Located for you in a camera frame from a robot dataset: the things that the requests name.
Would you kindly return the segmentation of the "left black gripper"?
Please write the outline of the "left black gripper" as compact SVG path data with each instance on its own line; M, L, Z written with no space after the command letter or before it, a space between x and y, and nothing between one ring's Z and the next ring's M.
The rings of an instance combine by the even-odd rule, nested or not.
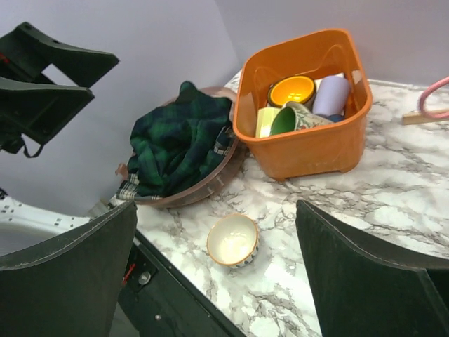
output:
M28 22L2 36L1 149L38 157L45 144L95 98L88 88L118 63L112 53L64 44ZM49 84L43 74L49 65L77 86Z

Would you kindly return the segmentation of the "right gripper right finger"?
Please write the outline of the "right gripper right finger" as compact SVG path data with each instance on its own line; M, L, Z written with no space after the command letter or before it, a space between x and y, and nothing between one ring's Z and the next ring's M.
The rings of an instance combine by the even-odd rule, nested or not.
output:
M323 336L448 335L448 259L392 244L305 200L295 224Z

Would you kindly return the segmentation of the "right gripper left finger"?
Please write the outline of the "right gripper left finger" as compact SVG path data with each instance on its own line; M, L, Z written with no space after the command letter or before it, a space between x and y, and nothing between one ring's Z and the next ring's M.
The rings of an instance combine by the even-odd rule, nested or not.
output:
M2 336L108 336L133 245L128 201L1 257Z

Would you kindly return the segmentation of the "navy plaid skirt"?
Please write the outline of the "navy plaid skirt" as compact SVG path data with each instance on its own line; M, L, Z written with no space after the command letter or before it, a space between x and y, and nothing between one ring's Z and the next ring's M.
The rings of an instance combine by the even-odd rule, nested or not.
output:
M224 156L205 178L196 184L182 189L180 192L162 197L160 195L143 196L138 193L138 177L129 173L116 193L118 200L134 200L136 203L147 204L155 208L173 208L193 204L205 199L223 188L239 170L244 156L245 148L234 135L230 137L230 143L224 150Z

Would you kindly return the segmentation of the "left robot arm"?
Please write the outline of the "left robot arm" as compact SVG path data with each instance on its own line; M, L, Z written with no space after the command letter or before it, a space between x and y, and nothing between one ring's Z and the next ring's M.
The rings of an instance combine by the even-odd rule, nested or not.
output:
M1 37L1 150L37 158L93 99L91 87L119 63L112 53L64 44L28 22ZM87 223L1 191L1 255Z

